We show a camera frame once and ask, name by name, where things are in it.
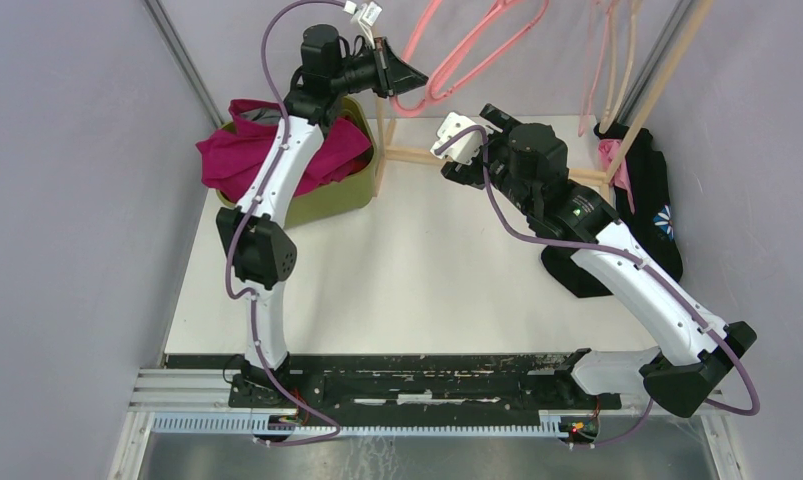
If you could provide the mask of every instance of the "white connector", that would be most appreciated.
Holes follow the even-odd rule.
[[[345,2],[344,9],[347,13],[353,15],[351,17],[351,23],[355,23],[360,27],[369,46],[375,48],[372,27],[375,22],[377,22],[377,17],[380,16],[380,12],[383,11],[380,5],[375,2],[369,2],[358,7],[356,3],[349,1]]]
[[[433,144],[433,147],[430,149],[430,153],[443,160],[446,157],[449,157],[451,160],[457,163],[462,163],[463,165],[471,164],[472,157],[477,154],[478,149],[480,149],[481,145],[483,144],[480,135],[466,135],[465,137],[454,142],[454,145],[448,147],[444,152],[442,152],[442,155],[437,155],[436,149],[445,145],[445,142],[454,138],[455,135],[473,125],[477,124],[469,117],[454,112],[449,113],[442,122],[442,125],[440,125],[439,129],[436,131],[436,136],[439,138],[439,140]]]

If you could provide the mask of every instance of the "black cloth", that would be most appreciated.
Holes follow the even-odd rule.
[[[621,140],[626,133],[628,127],[619,123],[611,125],[604,134],[599,133],[597,125],[595,127],[595,135],[599,139]],[[662,152],[652,148],[653,140],[651,133],[643,128],[625,155],[634,198],[634,213],[631,213],[628,204],[628,193],[618,187],[614,187],[616,210],[649,255],[670,277],[680,281],[684,274],[684,264],[675,243],[666,158]],[[576,297],[610,295],[607,287],[577,266],[561,250],[548,247],[543,250],[541,258],[548,273]]]

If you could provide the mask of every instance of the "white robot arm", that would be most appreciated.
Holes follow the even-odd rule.
[[[237,208],[222,208],[216,217],[228,253],[227,275],[232,267],[247,287],[243,292],[250,292],[245,359],[258,377],[263,376],[258,350],[274,371],[284,369],[289,356],[283,335],[283,292],[297,249],[283,225],[304,170],[339,117],[342,97],[368,89],[380,97],[392,97],[427,82],[425,75],[395,56],[386,38],[371,36],[379,7],[369,3],[357,9],[348,2],[346,12],[363,29],[366,44],[343,56],[336,28],[314,25],[304,32],[302,65],[284,100],[286,111],[277,138]]]
[[[754,343],[754,331],[745,322],[728,325],[698,304],[609,204],[568,179],[566,145],[550,126],[522,124],[491,105],[481,116],[500,129],[488,135],[486,145],[479,135],[454,139],[483,128],[467,117],[452,113],[438,129],[431,151],[447,160],[443,176],[478,188],[490,181],[525,214],[536,236],[546,239],[536,243],[553,245],[547,248],[601,281],[657,341],[657,347],[641,352],[576,352],[569,365],[575,383],[591,395],[647,392],[671,413],[691,416],[733,368],[717,341],[739,357]],[[688,309],[705,324],[697,324]]]

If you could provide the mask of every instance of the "white platform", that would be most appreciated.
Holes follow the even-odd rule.
[[[597,142],[577,117],[532,117],[569,145],[569,164],[594,166]],[[399,120],[396,142],[426,146],[439,119]],[[507,218],[524,218],[502,202]],[[165,352],[245,349],[244,300],[224,291],[224,252],[210,191]],[[422,354],[641,350],[655,345],[613,297],[573,297],[510,237],[486,193],[433,166],[390,161],[367,207],[288,230],[298,263],[287,282],[285,331],[293,353]]]

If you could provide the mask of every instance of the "wooden frame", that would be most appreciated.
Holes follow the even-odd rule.
[[[622,139],[622,146],[619,152],[613,159],[613,162],[606,170],[593,170],[584,168],[571,168],[569,169],[569,177],[576,182],[589,187],[596,187],[601,196],[610,201],[610,182],[613,180],[613,175],[622,165],[625,155],[634,143],[637,133],[643,128],[648,116],[651,114],[652,109],[657,104],[660,95],[663,93],[666,85],[669,83],[672,74],[678,68],[684,54],[692,44],[696,33],[704,23],[707,13],[713,6],[713,0],[699,0],[696,4],[692,16],[687,21],[681,36],[675,42],[674,47],[669,52],[667,60],[663,63],[663,68],[657,80],[651,85],[645,102],[640,106],[634,121],[631,123],[628,133]],[[419,163],[425,165],[441,166],[444,162],[434,157],[429,150],[415,147],[405,147],[394,145],[392,143],[395,135],[395,127],[397,119],[395,117],[389,120],[386,124],[384,102],[375,97],[375,107],[377,113],[377,130],[378,137],[380,138],[380,165],[377,168],[377,179],[375,183],[375,196],[380,191],[381,181],[383,180],[383,172],[386,167],[387,160],[396,160],[402,162]]]

